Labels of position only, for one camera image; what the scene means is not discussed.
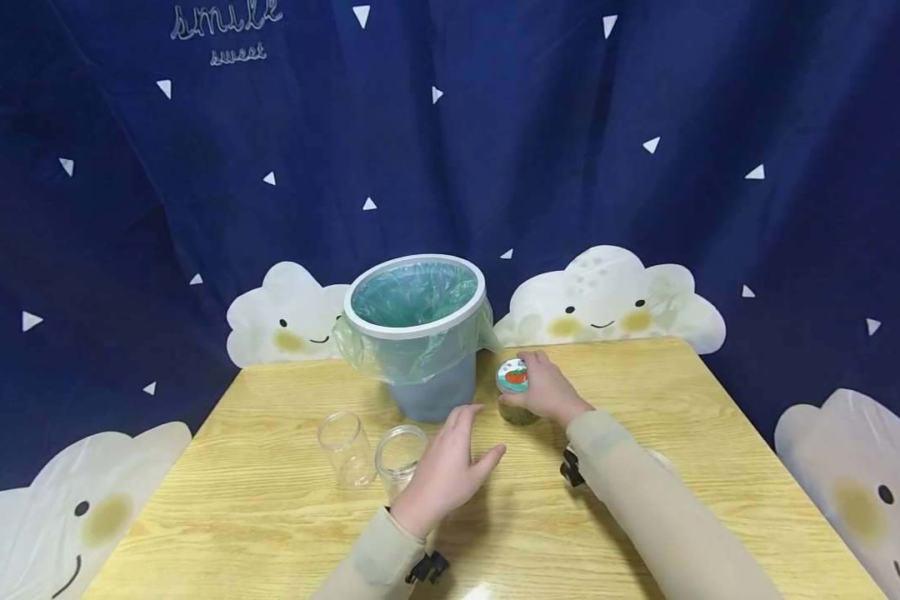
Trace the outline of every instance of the trash can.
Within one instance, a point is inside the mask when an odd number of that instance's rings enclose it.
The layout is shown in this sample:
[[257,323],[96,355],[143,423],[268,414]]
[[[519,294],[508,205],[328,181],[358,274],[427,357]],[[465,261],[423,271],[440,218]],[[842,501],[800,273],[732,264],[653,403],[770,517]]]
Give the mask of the trash can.
[[499,347],[483,273],[447,254],[396,258],[357,277],[333,333],[343,357],[421,423],[473,402],[476,352]]

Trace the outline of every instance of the sleeve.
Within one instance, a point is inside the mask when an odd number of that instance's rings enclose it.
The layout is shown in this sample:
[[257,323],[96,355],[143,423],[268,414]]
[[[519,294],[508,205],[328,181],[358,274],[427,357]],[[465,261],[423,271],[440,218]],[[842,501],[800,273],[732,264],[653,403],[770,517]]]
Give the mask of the sleeve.
[[606,412],[567,428],[587,485],[670,600],[783,600],[745,546]]
[[423,554],[423,539],[381,507],[312,600],[406,600],[413,585],[404,579]]

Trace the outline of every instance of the table surface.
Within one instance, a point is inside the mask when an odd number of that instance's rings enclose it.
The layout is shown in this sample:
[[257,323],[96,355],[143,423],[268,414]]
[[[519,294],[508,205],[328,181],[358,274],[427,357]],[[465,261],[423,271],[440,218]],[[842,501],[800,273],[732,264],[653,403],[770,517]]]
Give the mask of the table surface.
[[[546,349],[585,398],[672,460],[785,598],[883,598],[685,342]],[[663,598],[603,505],[559,476],[563,432],[499,417],[503,358],[478,361],[476,402],[488,406],[473,448],[503,442],[507,455],[437,532],[452,567],[413,598]],[[379,478],[334,487],[316,435],[337,410],[359,414],[374,446],[405,423],[382,384],[342,361],[243,370],[85,598],[309,598],[385,503]]]

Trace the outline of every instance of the dark blue backdrop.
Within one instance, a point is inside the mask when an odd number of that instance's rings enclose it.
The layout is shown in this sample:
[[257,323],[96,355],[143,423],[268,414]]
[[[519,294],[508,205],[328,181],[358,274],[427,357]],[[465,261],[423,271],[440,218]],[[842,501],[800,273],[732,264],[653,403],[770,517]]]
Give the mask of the dark blue backdrop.
[[694,273],[761,434],[837,387],[900,416],[900,0],[174,6],[0,3],[0,490],[98,431],[196,431],[280,261],[454,253],[501,316],[621,246]]

